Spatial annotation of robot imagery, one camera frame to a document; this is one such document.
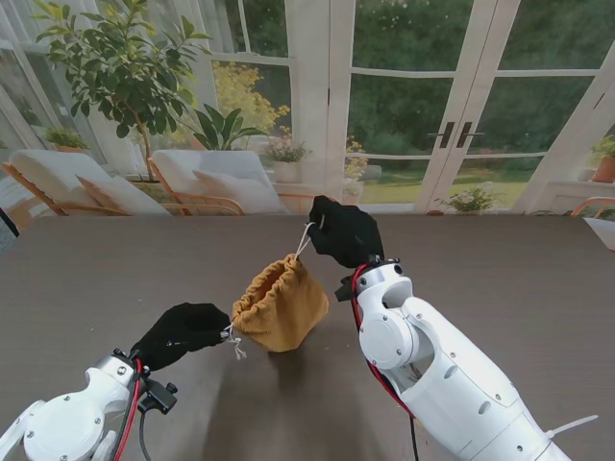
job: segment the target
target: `white pillow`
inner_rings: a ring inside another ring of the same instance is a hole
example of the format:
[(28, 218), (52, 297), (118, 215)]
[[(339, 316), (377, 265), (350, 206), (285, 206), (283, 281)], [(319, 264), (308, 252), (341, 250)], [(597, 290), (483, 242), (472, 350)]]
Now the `white pillow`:
[(102, 206), (125, 211), (129, 214), (162, 214), (170, 213), (149, 195), (141, 192), (121, 176), (111, 181), (93, 181), (77, 177), (92, 196)]
[(194, 170), (205, 195), (235, 200), (246, 214), (287, 213), (273, 188), (257, 180), (244, 180), (225, 175)]

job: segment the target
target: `white cushion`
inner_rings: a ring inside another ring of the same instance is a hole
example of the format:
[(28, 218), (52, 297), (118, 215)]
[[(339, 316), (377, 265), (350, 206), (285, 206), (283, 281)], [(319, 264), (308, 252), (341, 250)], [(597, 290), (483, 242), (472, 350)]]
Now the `white cushion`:
[(610, 251), (615, 252), (615, 222), (604, 219), (585, 218), (585, 222)]
[(194, 170), (256, 180), (273, 190), (258, 156), (252, 151), (167, 150), (156, 151), (152, 159), (175, 192), (203, 195)]
[(199, 179), (203, 193), (235, 200), (246, 214), (286, 212), (276, 191), (264, 186), (262, 182), (210, 171), (194, 170), (193, 173)]
[[(89, 181), (111, 181), (111, 176), (86, 154), (26, 149), (12, 154), (9, 163), (57, 204), (99, 205), (77, 176)], [(92, 214), (81, 210), (67, 212)]]
[(129, 214), (170, 215), (158, 202), (121, 176), (114, 177), (112, 181), (92, 181), (81, 178), (80, 181), (87, 192), (102, 206)]

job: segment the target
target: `flower pot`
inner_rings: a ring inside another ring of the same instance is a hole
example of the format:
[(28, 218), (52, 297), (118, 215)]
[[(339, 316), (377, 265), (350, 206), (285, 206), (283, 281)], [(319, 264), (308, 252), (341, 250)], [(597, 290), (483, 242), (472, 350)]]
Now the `flower pot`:
[(595, 174), (596, 168), (582, 168), (578, 171), (577, 180), (583, 182), (590, 181)]
[(274, 161), (273, 171), (276, 173), (276, 182), (301, 182), (301, 163), (298, 161)]
[(56, 146), (56, 150), (58, 152), (80, 152), (80, 153), (84, 152), (84, 150), (81, 147), (59, 146), (58, 144), (54, 144), (54, 146)]
[(615, 157), (603, 157), (598, 170), (592, 178), (593, 182), (615, 182)]

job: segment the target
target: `window pane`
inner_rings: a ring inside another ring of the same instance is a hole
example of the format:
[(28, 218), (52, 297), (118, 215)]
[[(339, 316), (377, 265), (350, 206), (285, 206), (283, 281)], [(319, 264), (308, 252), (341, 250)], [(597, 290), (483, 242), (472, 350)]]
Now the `window pane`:
[(63, 70), (60, 67), (52, 70), (49, 61), (41, 55), (27, 53), (27, 57), (61, 125), (69, 131), (78, 133), (84, 139), (96, 161), (101, 164), (107, 163), (87, 118), (80, 112), (75, 118), (70, 115), (72, 92)]
[(344, 195), (360, 194), (359, 202), (364, 205), (414, 203), (429, 163), (429, 160), (370, 158), (365, 172), (358, 180), (345, 180)]
[(241, 108), (244, 127), (274, 136), (291, 132), (288, 67), (214, 61), (213, 74), (218, 106), (225, 116)]
[(348, 135), (369, 154), (425, 156), (433, 150), (453, 79), (353, 75)]
[(353, 64), (455, 70), (473, 0), (357, 0)]
[(549, 150), (592, 77), (497, 78), (468, 154)]
[[(237, 0), (200, 0), (206, 30), (212, 37), (211, 51), (246, 51)], [(253, 53), (264, 56), (288, 56), (283, 0), (243, 2), (246, 27)]]
[(598, 69), (615, 39), (612, 0), (523, 0), (501, 69)]
[(38, 102), (12, 51), (0, 50), (0, 85), (9, 94), (12, 103), (32, 127), (40, 142), (44, 144), (45, 127), (51, 127), (51, 121)]
[(449, 190), (453, 194), (485, 184), (495, 195), (493, 208), (510, 208), (526, 188), (542, 157), (466, 158)]

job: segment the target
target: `red cable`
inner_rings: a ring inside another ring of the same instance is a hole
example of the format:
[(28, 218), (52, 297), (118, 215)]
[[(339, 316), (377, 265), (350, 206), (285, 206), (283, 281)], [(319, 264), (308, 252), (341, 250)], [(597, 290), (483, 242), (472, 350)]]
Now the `red cable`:
[(131, 402), (131, 409), (130, 409), (130, 414), (128, 417), (128, 422), (126, 424), (126, 430), (124, 430), (124, 433), (121, 434), (122, 442), (119, 448), (117, 449), (117, 454), (115, 455), (115, 458), (113, 459), (113, 461), (119, 461), (119, 459), (122, 457), (122, 453), (124, 452), (124, 448), (126, 447), (126, 443), (128, 442), (128, 437), (131, 434), (131, 427), (133, 426), (133, 420), (135, 419), (136, 404), (138, 403), (138, 398), (140, 397), (140, 394), (139, 394), (139, 390), (141, 387), (140, 375), (143, 372), (143, 364), (141, 363), (140, 358), (136, 358), (135, 362), (136, 362), (136, 373), (137, 373), (137, 380), (135, 383), (135, 393), (133, 394), (133, 401)]
[[(357, 297), (355, 296), (355, 293), (357, 292), (357, 280), (358, 280), (358, 276), (360, 276), (360, 274), (368, 267), (367, 264), (361, 264), (360, 266), (358, 266), (357, 271), (355, 272), (355, 274), (353, 275), (353, 281), (352, 281), (352, 291), (353, 291), (353, 296), (351, 298), (352, 304), (353, 304), (353, 310), (355, 312), (355, 322), (357, 324), (357, 328), (360, 328), (360, 323), (361, 323), (361, 319), (360, 319), (360, 314), (358, 311), (358, 301), (357, 301)], [(382, 377), (382, 374), (380, 372), (380, 370), (378, 368), (376, 368), (372, 363), (370, 363), (369, 361), (367, 362), (367, 366), (370, 368), (372, 374), (374, 375), (374, 377), (378, 380), (378, 382), (382, 385), (382, 387), (384, 388), (384, 390), (388, 393), (389, 396), (391, 396), (393, 398), (394, 401), (396, 401), (406, 412), (408, 415), (410, 415), (410, 418), (414, 418), (414, 415), (412, 414), (412, 412), (407, 408), (406, 404), (402, 402), (402, 400), (399, 398), (399, 396), (393, 392), (384, 382), (384, 378)]]

